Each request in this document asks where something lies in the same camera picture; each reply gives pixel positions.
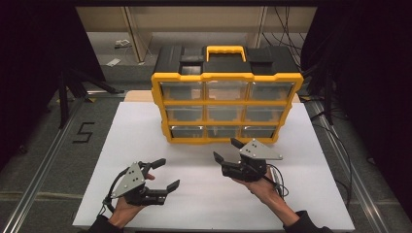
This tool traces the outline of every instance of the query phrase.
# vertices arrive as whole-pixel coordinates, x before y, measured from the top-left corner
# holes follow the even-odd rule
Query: box
[[[287,47],[162,47],[152,75],[170,143],[275,143],[303,77]]]

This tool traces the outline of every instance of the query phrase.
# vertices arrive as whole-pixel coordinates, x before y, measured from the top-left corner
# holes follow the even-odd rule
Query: hand
[[[154,180],[155,177],[151,174],[146,176],[148,180]],[[127,223],[136,217],[136,215],[142,211],[146,206],[133,206],[127,204],[124,197],[119,198],[118,204],[116,204],[115,211],[109,218],[109,222],[115,225],[119,229],[123,229]]]
[[[265,176],[273,181],[270,168],[267,167]],[[286,204],[275,190],[273,183],[265,179],[257,182],[247,183],[239,180],[234,181],[246,186],[263,204],[286,225],[290,226],[299,220],[299,216]]]
[[[267,167],[265,177],[273,182],[269,167]],[[260,179],[257,182],[252,183],[247,183],[236,179],[233,180],[246,186],[265,205],[267,205],[270,200],[284,202],[283,199],[279,196],[278,192],[276,192],[273,183],[270,183],[265,179]]]

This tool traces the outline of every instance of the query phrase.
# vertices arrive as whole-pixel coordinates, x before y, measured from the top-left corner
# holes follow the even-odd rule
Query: black cable
[[[310,121],[315,120],[317,117],[320,117],[320,116],[324,115],[325,113],[326,113],[325,111],[321,111],[320,113],[310,117]]]
[[[270,167],[274,168],[274,169],[279,173],[279,176],[281,177],[281,183],[282,183],[281,186],[282,186],[282,188],[283,188],[283,190],[282,190],[283,197],[288,196],[288,195],[289,195],[289,190],[285,187],[285,182],[284,182],[284,180],[283,180],[283,176],[282,176],[281,171],[279,171],[279,169],[278,169],[275,165],[273,165],[273,164],[267,164],[267,165],[269,165]]]
[[[321,98],[321,99],[325,99],[325,97],[322,96],[322,95],[304,95],[304,94],[299,94],[299,97],[318,97],[318,98]]]
[[[351,156],[349,155],[348,151],[346,150],[346,147],[345,147],[345,145],[343,144],[342,140],[340,140],[339,137],[338,137],[334,132],[332,132],[332,131],[329,130],[328,128],[325,128],[325,127],[323,127],[323,126],[321,126],[321,125],[319,125],[319,124],[312,124],[312,125],[313,125],[313,126],[320,127],[320,128],[323,128],[323,129],[326,130],[328,133],[330,133],[330,135],[332,135],[337,141],[339,141],[340,145],[342,145],[343,150],[346,152],[346,155],[347,155],[347,157],[348,157],[348,163],[349,163],[349,187],[348,187],[348,189],[349,189],[349,192],[348,192],[349,195],[348,195],[348,201],[347,201],[347,206],[349,207],[349,204],[350,204],[351,199],[352,199],[352,189],[353,189],[353,178],[352,178],[352,173],[353,173],[353,171],[352,171]]]
[[[129,167],[127,167],[126,169],[124,169],[123,171],[121,171],[118,176],[115,178],[115,180],[113,181],[112,185],[110,186],[109,189],[109,193],[107,194],[107,196],[105,197],[105,199],[103,200],[103,205],[106,205],[107,208],[109,209],[109,211],[111,211],[112,213],[115,211],[115,208],[113,208],[112,206],[112,193],[113,193],[113,189],[115,188],[116,183],[118,182],[118,180],[124,176],[124,174],[126,174],[127,170],[129,169]]]
[[[269,46],[273,46],[272,43],[270,43],[270,41],[266,38],[266,36],[264,35],[264,33],[262,32],[261,35],[263,36],[263,38],[266,40],[267,44],[269,44]]]
[[[260,172],[258,172],[258,171],[257,171],[254,167],[252,167],[251,165],[245,164],[245,166],[246,166],[248,169],[250,169],[251,171],[253,171],[254,173],[256,173],[257,175],[259,175],[261,178],[265,179],[267,182],[272,183],[273,186],[274,186],[274,188],[277,190],[279,196],[280,196],[282,199],[284,199],[284,197],[285,197],[285,196],[284,196],[284,192],[283,192],[282,189],[280,189],[281,186],[284,187],[282,175],[281,175],[282,184],[279,184],[279,183],[273,182],[272,180],[270,180],[269,178],[267,178],[265,175],[262,175]]]
[[[299,32],[300,38],[302,38],[303,43],[305,42],[305,39],[303,38],[302,34]]]
[[[279,39],[275,36],[275,34],[273,34],[273,32],[271,32],[271,34],[272,34],[272,37],[273,37],[276,41],[278,41],[280,44],[282,44],[282,45],[284,45],[284,46],[287,46],[287,47],[290,47],[290,48],[293,47],[293,45],[290,45],[290,44],[288,44],[288,43],[285,43],[285,42],[279,40]],[[296,50],[302,50],[302,48],[300,48],[300,47],[293,47],[293,48],[296,49]]]
[[[311,102],[311,101],[325,101],[325,99],[323,99],[323,98],[319,98],[319,99],[304,99],[304,98],[301,98],[300,96],[299,96],[299,100],[300,100],[300,103],[303,103],[303,104],[305,104],[305,103],[307,103],[307,102]]]
[[[308,63],[310,64],[310,62],[312,61],[312,59],[314,58],[314,56],[316,55],[316,53],[318,53],[320,51],[320,49],[326,45],[326,42],[330,39],[330,37],[334,34],[334,31],[332,30],[327,36],[326,38],[324,38],[323,41],[321,41],[321,43],[318,45],[318,47],[312,52],[312,54],[309,56],[308,58]]]
[[[293,60],[294,60],[294,62],[296,63],[296,65],[300,68],[300,62],[298,62],[298,61],[294,58],[294,53],[293,53],[292,48],[295,48],[295,45],[294,45],[294,43],[293,43],[293,41],[292,41],[292,39],[291,39],[291,36],[289,35],[288,23],[289,23],[290,7],[286,7],[286,9],[285,9],[285,11],[286,11],[286,21],[285,21],[285,24],[284,24],[284,22],[282,21],[280,15],[279,15],[279,13],[278,13],[277,8],[274,7],[274,9],[275,9],[275,12],[276,12],[276,16],[278,17],[279,21],[281,22],[282,28],[283,28],[283,30],[284,30],[283,33],[282,33],[282,37],[281,37],[280,42],[283,41],[284,35],[286,34],[286,35],[288,36],[288,40],[289,40],[289,43],[290,43],[290,45],[291,45],[290,50],[291,50],[291,53],[292,53],[292,56],[293,56]],[[296,52],[296,55],[297,55],[297,56],[299,57],[299,59],[300,59],[299,52],[298,52],[297,50],[294,50],[294,51]]]
[[[104,207],[104,205],[102,205],[102,208],[99,211],[99,215],[103,215],[106,212],[106,207]]]
[[[339,181],[339,180],[337,180],[337,179],[334,179],[334,180],[335,180],[336,183],[339,183],[340,185],[342,185],[342,186],[345,188],[345,190],[346,190],[346,203],[345,203],[345,206],[346,206],[346,209],[349,209],[349,203],[350,203],[350,200],[349,200],[349,197],[350,197],[350,195],[349,195],[349,192],[350,192],[349,187],[348,187],[346,184],[344,184],[343,182],[341,182],[341,181]]]

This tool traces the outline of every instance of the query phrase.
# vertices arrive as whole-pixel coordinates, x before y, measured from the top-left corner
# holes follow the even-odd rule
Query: cable
[[[303,104],[307,103],[307,102],[311,102],[311,101],[325,101],[325,98],[322,97],[322,96],[319,96],[318,99],[312,99],[312,98],[310,98],[310,96],[307,96],[307,97],[309,97],[307,99],[307,97],[304,96],[304,95],[298,95],[298,97],[299,97],[300,102],[303,103]]]
[[[326,114],[326,112],[325,112],[325,111],[321,111],[320,113],[318,113],[318,114],[310,117],[310,121],[313,121],[313,120],[315,120],[317,117],[320,117],[320,116],[322,116],[322,115],[324,115],[324,114]]]
[[[105,197],[105,199],[103,200],[103,206],[106,205],[107,208],[109,209],[109,211],[111,211],[112,213],[115,211],[115,208],[113,208],[112,206],[112,193],[113,193],[113,189],[115,188],[116,183],[118,182],[118,180],[120,179],[120,177],[124,176],[124,174],[126,174],[127,170],[129,169],[129,167],[127,167],[126,169],[124,169],[123,171],[121,171],[118,176],[115,178],[115,180],[113,181],[112,185],[110,186],[109,189],[109,193],[107,194],[107,196]]]
[[[305,42],[305,38],[303,38],[302,33],[299,32],[300,38],[302,38],[303,43]]]
[[[254,173],[256,173],[257,175],[259,175],[261,178],[265,179],[267,182],[272,183],[273,186],[274,186],[274,188],[275,188],[276,191],[278,192],[279,196],[280,196],[282,199],[284,199],[284,197],[285,197],[285,195],[284,195],[285,187],[284,187],[284,184],[283,184],[283,177],[282,177],[282,174],[279,172],[279,170],[278,170],[275,166],[273,166],[273,167],[276,168],[276,170],[279,172],[282,183],[275,183],[275,182],[273,182],[272,180],[270,180],[269,178],[267,178],[265,175],[262,175],[260,172],[258,172],[254,167],[252,167],[252,166],[249,165],[249,164],[245,164],[245,166],[246,166],[248,169],[250,169],[251,171],[253,171]]]
[[[343,182],[341,182],[337,179],[334,179],[334,180],[335,180],[336,183],[339,183],[340,185],[342,185],[345,188],[345,190],[346,190],[346,204],[345,204],[345,206],[346,206],[346,209],[349,209],[349,203],[350,203],[350,200],[349,200],[349,196],[350,196],[349,187],[346,184],[344,184]]]
[[[261,35],[263,36],[264,40],[266,40],[267,44],[269,44],[269,46],[273,46],[272,43],[270,43],[269,40],[267,40],[266,36],[264,35],[264,33],[262,32]]]
[[[340,138],[331,130],[329,130],[328,128],[325,128],[319,124],[312,124],[313,126],[317,126],[320,128],[323,128],[324,130],[326,130],[328,133],[330,133],[330,135],[332,135],[337,141],[339,141],[339,143],[342,145],[343,150],[345,151],[347,157],[348,157],[348,163],[349,163],[349,187],[348,187],[348,198],[347,198],[347,207],[349,207],[349,204],[351,202],[352,199],[352,185],[353,185],[353,178],[352,178],[352,161],[351,161],[351,156],[349,155],[348,151],[346,150],[345,145],[343,144],[342,140],[340,140]]]
[[[282,173],[281,173],[281,171],[279,171],[279,169],[275,166],[275,165],[273,165],[273,164],[267,164],[267,165],[269,165],[270,167],[272,167],[272,168],[274,168],[278,173],[279,173],[279,176],[281,177],[281,182],[282,182],[282,184],[280,184],[280,186],[282,187],[282,198],[284,198],[284,197],[286,197],[286,196],[288,196],[289,195],[289,190],[285,187],[285,182],[284,182],[284,180],[283,180],[283,176],[282,176]]]
[[[287,46],[287,47],[290,47],[290,48],[293,47],[293,45],[287,44],[287,43],[279,40],[279,39],[275,36],[275,34],[273,34],[273,32],[271,32],[271,34],[272,34],[272,37],[273,37],[276,41],[278,41],[280,44],[282,44],[282,45],[284,45],[284,46]],[[293,48],[296,49],[296,50],[302,50],[301,47],[293,47]]]
[[[102,205],[102,208],[99,211],[99,215],[103,215],[106,212],[106,207],[104,207],[104,205]]]
[[[281,42],[283,41],[283,38],[284,38],[284,36],[285,36],[285,34],[286,34],[287,37],[288,37],[289,43],[290,43],[290,45],[291,45],[291,46],[290,46],[290,50],[291,50],[291,53],[292,53],[294,62],[295,62],[296,65],[300,68],[300,62],[297,61],[297,59],[294,58],[294,53],[293,53],[293,49],[292,49],[292,48],[294,48],[294,52],[296,52],[296,55],[299,57],[299,59],[300,59],[300,54],[299,54],[299,52],[297,51],[296,46],[294,45],[294,43],[293,43],[293,41],[292,41],[292,39],[291,39],[291,36],[290,36],[290,34],[289,34],[289,26],[288,26],[288,24],[289,24],[289,13],[290,13],[291,8],[290,8],[290,7],[286,7],[286,9],[285,9],[285,12],[286,12],[285,23],[282,21],[280,15],[279,15],[279,13],[278,13],[277,8],[274,7],[274,9],[275,9],[275,12],[276,12],[276,16],[278,17],[279,21],[281,22],[282,28],[284,29],[284,31],[283,31],[283,33],[282,33],[281,40],[280,40],[280,42],[279,42],[279,46],[281,45]]]

